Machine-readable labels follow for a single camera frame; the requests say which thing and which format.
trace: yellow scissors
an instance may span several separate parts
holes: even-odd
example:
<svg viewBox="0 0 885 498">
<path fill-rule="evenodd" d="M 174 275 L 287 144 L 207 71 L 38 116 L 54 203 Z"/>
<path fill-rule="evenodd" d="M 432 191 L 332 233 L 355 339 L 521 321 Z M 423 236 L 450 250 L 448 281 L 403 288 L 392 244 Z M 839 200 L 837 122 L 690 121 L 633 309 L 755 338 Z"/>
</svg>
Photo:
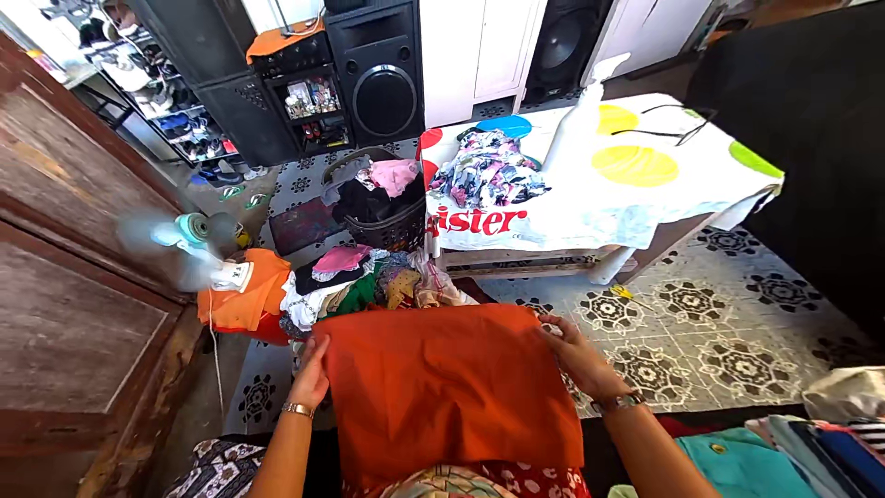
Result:
<svg viewBox="0 0 885 498">
<path fill-rule="evenodd" d="M 640 300 L 638 300 L 637 298 L 635 298 L 635 297 L 633 296 L 633 293 L 630 292 L 630 291 L 628 291 L 628 290 L 627 290 L 627 287 L 625 287 L 625 286 L 623 286 L 623 285 L 621 285 L 621 284 L 615 284 L 615 285 L 609 287 L 609 291 L 612 291 L 612 294 L 618 296 L 619 298 L 627 298 L 627 299 L 629 299 L 629 300 L 632 300 L 634 303 L 638 304 L 639 306 L 648 309 L 648 310 L 651 311 L 652 313 L 655 312 L 655 310 L 652 309 L 651 306 L 649 306 L 649 305 L 647 305 L 647 304 L 644 304 L 644 303 L 642 303 Z"/>
</svg>

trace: woman's left hand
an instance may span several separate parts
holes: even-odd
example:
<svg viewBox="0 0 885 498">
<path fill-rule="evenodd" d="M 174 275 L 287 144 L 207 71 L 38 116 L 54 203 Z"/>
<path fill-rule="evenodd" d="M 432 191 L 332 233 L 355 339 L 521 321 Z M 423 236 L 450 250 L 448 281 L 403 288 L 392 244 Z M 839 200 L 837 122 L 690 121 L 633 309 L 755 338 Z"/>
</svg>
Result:
<svg viewBox="0 0 885 498">
<path fill-rule="evenodd" d="M 325 336 L 319 344 L 313 337 L 307 339 L 307 347 L 301 357 L 301 369 L 295 375 L 295 382 L 289 391 L 290 403 L 315 409 L 323 401 L 329 388 L 329 379 L 322 361 L 331 341 L 330 336 Z"/>
</svg>

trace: orange cloth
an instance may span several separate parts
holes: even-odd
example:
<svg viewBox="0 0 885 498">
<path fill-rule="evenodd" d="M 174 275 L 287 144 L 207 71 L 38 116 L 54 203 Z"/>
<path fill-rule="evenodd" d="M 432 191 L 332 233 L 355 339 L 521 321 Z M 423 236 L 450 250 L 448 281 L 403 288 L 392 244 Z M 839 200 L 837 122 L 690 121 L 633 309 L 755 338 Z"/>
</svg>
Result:
<svg viewBox="0 0 885 498">
<path fill-rule="evenodd" d="M 280 51 L 290 46 L 292 43 L 300 42 L 308 36 L 313 36 L 321 31 L 325 31 L 326 27 L 323 25 L 323 18 L 319 18 L 317 22 L 319 22 L 319 26 L 317 26 L 316 29 L 307 27 L 307 20 L 292 25 L 292 31 L 295 31 L 296 33 L 310 31 L 310 33 L 304 35 L 292 35 L 289 38 L 285 38 L 280 34 L 280 29 L 275 27 L 274 29 L 265 31 L 261 35 L 256 36 L 255 41 L 252 42 L 252 45 L 246 50 L 246 62 L 251 64 L 253 57 L 271 55 L 276 51 Z"/>
<path fill-rule="evenodd" d="M 291 264 L 269 249 L 247 249 L 246 261 L 252 261 L 252 277 L 242 294 L 237 291 L 212 291 L 212 326 L 254 331 L 261 312 L 280 314 L 280 301 L 286 293 L 283 283 L 289 277 Z M 196 295 L 200 322 L 209 322 L 209 291 Z"/>
<path fill-rule="evenodd" d="M 361 488 L 437 463 L 584 464 L 581 424 L 539 324 L 501 304 L 365 311 L 313 326 L 338 419 L 342 477 Z"/>
</svg>

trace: forearm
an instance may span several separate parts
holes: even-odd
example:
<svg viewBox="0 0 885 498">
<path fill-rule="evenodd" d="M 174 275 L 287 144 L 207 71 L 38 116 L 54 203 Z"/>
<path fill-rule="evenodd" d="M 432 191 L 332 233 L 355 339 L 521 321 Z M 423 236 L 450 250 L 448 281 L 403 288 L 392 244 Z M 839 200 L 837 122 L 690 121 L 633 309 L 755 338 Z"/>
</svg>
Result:
<svg viewBox="0 0 885 498">
<path fill-rule="evenodd" d="M 712 498 L 720 494 L 645 406 L 603 416 L 641 498 Z"/>
<path fill-rule="evenodd" d="M 252 480 L 249 498 L 301 498 L 311 430 L 309 417 L 282 412 L 258 474 Z"/>
</svg>

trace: white bottle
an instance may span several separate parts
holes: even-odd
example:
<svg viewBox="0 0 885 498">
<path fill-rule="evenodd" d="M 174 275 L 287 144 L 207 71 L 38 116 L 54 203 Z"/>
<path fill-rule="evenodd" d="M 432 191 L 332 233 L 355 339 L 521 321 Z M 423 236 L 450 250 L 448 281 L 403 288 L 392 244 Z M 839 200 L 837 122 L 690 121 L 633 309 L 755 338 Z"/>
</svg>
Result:
<svg viewBox="0 0 885 498">
<path fill-rule="evenodd" d="M 603 99 L 603 80 L 630 57 L 630 52 L 600 60 L 593 66 L 593 82 L 581 92 L 578 104 L 563 116 L 553 135 L 553 142 L 541 166 L 548 184 L 565 180 L 569 170 L 587 162 L 587 144 L 599 128 L 599 103 Z"/>
</svg>

